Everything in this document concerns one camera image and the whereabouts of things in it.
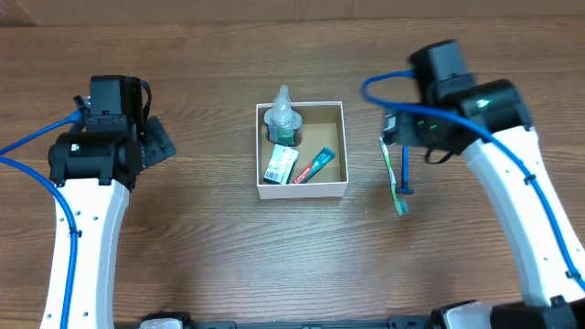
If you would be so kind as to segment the blue disposable razor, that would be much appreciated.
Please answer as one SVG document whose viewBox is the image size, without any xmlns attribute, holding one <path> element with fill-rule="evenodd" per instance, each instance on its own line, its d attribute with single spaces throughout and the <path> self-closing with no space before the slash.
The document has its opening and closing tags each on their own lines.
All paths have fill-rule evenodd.
<svg viewBox="0 0 585 329">
<path fill-rule="evenodd" d="M 401 150 L 401 172 L 400 172 L 400 186 L 397 192 L 402 195 L 413 195 L 415 191 L 410 188 L 410 149 L 408 146 L 403 146 Z"/>
</svg>

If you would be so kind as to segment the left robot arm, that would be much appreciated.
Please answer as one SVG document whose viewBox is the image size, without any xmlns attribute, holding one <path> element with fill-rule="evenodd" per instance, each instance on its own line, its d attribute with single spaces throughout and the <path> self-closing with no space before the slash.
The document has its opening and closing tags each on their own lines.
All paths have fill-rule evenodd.
<svg viewBox="0 0 585 329">
<path fill-rule="evenodd" d="M 176 154 L 150 116 L 152 92 L 129 76 L 94 76 L 78 97 L 76 127 L 49 148 L 58 194 L 44 328 L 112 328 L 113 288 L 124 212 L 137 176 Z"/>
</svg>

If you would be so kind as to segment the white soap bar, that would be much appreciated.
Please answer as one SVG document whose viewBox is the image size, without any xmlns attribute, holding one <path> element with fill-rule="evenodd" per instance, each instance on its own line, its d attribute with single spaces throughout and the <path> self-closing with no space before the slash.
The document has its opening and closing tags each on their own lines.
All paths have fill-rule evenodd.
<svg viewBox="0 0 585 329">
<path fill-rule="evenodd" d="M 269 184 L 287 185 L 299 154 L 295 148 L 275 144 L 262 179 Z"/>
</svg>

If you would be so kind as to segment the clear pump bottle blue liquid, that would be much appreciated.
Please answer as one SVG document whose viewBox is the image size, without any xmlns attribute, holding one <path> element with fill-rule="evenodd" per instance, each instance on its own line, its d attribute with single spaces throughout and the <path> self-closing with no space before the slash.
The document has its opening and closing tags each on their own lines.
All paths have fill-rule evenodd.
<svg viewBox="0 0 585 329">
<path fill-rule="evenodd" d="M 272 143 L 294 147 L 302 142 L 302 116 L 292 108 L 289 87 L 281 85 L 280 90 L 263 117 L 268 139 Z"/>
</svg>

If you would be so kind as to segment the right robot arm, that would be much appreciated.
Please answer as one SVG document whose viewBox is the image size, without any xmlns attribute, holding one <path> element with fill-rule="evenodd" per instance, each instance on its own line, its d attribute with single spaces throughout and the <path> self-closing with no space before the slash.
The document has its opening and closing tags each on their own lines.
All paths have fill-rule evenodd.
<svg viewBox="0 0 585 329">
<path fill-rule="evenodd" d="M 521 298 L 457 302 L 431 328 L 581 328 L 584 248 L 545 167 L 533 119 L 509 80 L 479 83 L 453 40 L 409 57 L 420 101 L 389 103 L 391 143 L 460 155 L 487 194 L 514 257 Z"/>
</svg>

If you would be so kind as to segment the green white toothbrush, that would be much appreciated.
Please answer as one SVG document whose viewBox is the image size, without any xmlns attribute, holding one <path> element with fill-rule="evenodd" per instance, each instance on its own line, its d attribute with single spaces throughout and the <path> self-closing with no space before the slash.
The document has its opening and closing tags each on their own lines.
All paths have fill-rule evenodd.
<svg viewBox="0 0 585 329">
<path fill-rule="evenodd" d="M 385 160 L 385 164 L 388 170 L 388 178 L 389 178 L 389 184 L 390 184 L 390 193 L 393 199 L 393 203 L 395 206 L 395 209 L 397 211 L 397 214 L 399 216 L 405 216 L 408 214 L 409 210 L 408 210 L 408 206 L 406 204 L 406 201 L 404 198 L 399 197 L 398 191 L 397 191 L 397 179 L 396 176 L 394 174 L 393 168 L 392 168 L 392 163 L 389 157 L 389 152 L 388 152 L 388 145 L 384 142 L 384 139 L 382 136 L 379 137 L 379 144 L 380 144 L 380 149 L 382 151 L 384 160 Z"/>
</svg>

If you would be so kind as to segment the green Colgate toothpaste tube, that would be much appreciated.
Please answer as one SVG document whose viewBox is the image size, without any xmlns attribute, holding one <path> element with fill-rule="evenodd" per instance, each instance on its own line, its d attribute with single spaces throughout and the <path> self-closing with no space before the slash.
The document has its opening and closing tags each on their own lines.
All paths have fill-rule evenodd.
<svg viewBox="0 0 585 329">
<path fill-rule="evenodd" d="M 319 154 L 308 164 L 302 172 L 292 180 L 293 185 L 305 184 L 315 176 L 323 167 L 335 159 L 336 153 L 324 147 Z"/>
</svg>

